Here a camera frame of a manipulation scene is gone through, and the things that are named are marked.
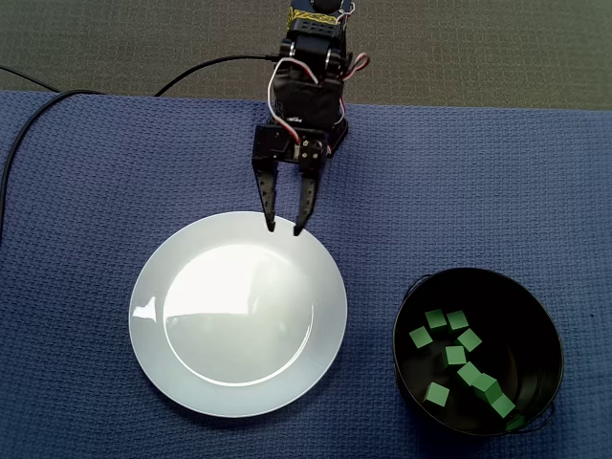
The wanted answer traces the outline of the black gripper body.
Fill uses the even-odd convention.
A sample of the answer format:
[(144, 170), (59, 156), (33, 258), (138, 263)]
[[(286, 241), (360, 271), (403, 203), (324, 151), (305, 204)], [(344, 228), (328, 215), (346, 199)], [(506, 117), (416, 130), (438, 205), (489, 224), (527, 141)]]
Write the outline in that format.
[(326, 133), (327, 159), (332, 157), (345, 135), (344, 83), (345, 70), (338, 65), (278, 61), (267, 87), (270, 118), (255, 129), (251, 159), (296, 164), (292, 156), (302, 132)]

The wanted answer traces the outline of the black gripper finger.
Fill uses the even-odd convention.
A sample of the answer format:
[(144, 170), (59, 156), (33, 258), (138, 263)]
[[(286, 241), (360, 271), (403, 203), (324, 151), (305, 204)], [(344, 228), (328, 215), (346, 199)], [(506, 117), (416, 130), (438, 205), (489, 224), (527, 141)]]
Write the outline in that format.
[(269, 232), (275, 229), (275, 198), (278, 167), (274, 159), (252, 159), (251, 165)]
[(295, 145), (292, 160), (301, 177), (298, 214), (294, 236), (305, 229), (315, 208), (320, 178), (329, 153), (328, 135), (324, 132), (302, 132), (300, 145)]

